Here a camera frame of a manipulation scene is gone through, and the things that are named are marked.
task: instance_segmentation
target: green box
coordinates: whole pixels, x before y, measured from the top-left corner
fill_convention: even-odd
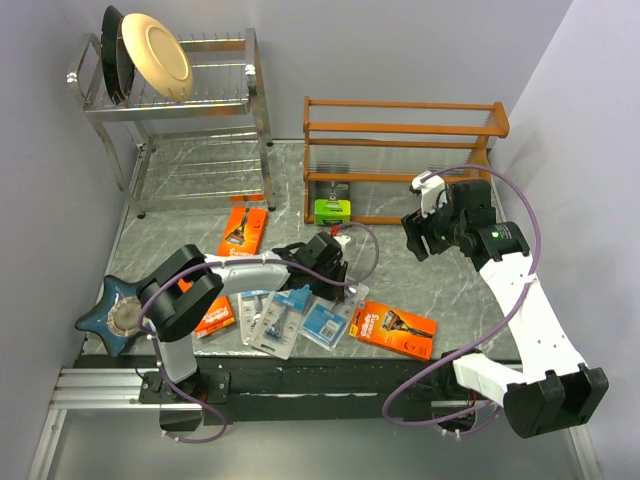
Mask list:
[[[351,202],[349,200],[315,201],[316,225],[339,225],[351,220]]]

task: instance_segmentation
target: plate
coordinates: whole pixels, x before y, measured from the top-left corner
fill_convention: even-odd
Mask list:
[[[116,7],[109,5],[102,17],[102,35],[100,37],[100,57],[107,93],[111,101],[118,105],[129,97],[135,68],[127,52],[120,27],[122,15]]]
[[[175,102],[191,96],[191,65],[164,25],[148,15],[131,13],[122,20],[122,39],[136,68],[158,93]]]

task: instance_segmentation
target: yellow plate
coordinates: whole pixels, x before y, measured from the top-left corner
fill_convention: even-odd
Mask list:
[[[131,13],[122,20],[122,39],[136,68],[158,93],[175,102],[191,96],[189,59],[164,25],[148,15]]]

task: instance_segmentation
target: black plate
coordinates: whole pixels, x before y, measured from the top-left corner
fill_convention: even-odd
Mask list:
[[[122,15],[116,7],[109,5],[102,17],[101,57],[104,83],[107,93],[116,105],[131,93],[134,66],[122,41],[120,26]]]

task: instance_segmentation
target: clear plastic packaging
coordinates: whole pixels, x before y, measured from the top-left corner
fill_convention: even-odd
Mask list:
[[[347,287],[344,302],[314,297],[300,333],[327,350],[335,349],[347,331],[356,308],[368,293],[369,287],[359,283]]]
[[[240,338],[242,343],[249,345],[255,327],[260,320],[262,310],[267,304],[268,290],[252,290],[238,294],[238,321],[240,323]]]
[[[270,293],[250,345],[283,360],[288,359],[310,299],[309,287]]]

